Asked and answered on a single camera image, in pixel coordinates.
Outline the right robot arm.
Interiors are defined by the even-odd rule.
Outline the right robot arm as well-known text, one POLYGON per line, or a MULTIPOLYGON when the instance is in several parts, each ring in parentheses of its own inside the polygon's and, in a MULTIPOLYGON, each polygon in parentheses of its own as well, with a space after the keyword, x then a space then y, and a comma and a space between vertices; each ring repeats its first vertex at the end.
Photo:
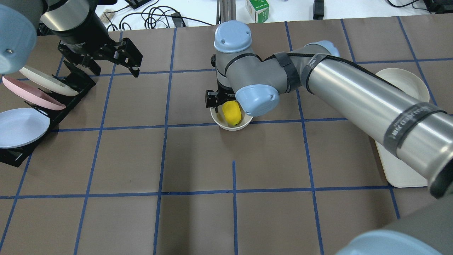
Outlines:
POLYGON ((257 117, 272 111, 280 94, 304 87, 423 176, 436 198, 431 206, 357 236, 338 254, 451 255, 452 116, 340 58, 330 41, 266 60, 251 43, 251 30, 242 22, 216 28, 211 63, 218 90, 206 91, 207 108, 237 100, 247 115, 257 117))

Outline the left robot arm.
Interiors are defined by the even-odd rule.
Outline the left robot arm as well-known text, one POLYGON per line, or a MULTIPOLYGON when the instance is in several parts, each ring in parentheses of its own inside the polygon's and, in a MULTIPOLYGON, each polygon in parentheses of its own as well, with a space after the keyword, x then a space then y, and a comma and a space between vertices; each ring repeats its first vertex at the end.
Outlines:
POLYGON ((142 53, 129 38, 111 39, 95 12, 99 5, 113 4, 115 0, 2 0, 1 74, 15 73, 26 65, 42 23, 58 36, 58 50, 72 65, 99 76, 97 60, 106 60, 137 78, 142 53))

